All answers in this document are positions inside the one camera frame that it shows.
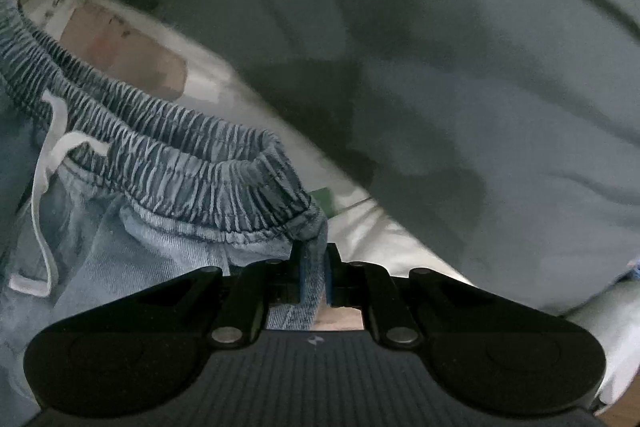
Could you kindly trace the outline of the dark grey quilt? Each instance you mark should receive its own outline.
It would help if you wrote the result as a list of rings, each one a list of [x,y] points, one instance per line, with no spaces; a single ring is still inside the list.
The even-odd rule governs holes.
[[[153,0],[417,239],[550,312],[639,256],[639,0]]]

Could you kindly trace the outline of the cream bear print bedsheet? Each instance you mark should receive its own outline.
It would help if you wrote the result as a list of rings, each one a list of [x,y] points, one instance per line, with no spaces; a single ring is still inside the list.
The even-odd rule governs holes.
[[[40,329],[305,248],[584,326],[639,372],[639,0],[1,0],[1,421]]]

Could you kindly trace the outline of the light blue denim pants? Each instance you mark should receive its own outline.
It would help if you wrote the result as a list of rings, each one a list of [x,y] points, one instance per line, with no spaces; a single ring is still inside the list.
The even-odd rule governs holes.
[[[3,425],[38,412],[23,358],[41,329],[207,265],[302,243],[302,300],[268,325],[309,329],[327,235],[277,135],[106,77],[1,1]]]

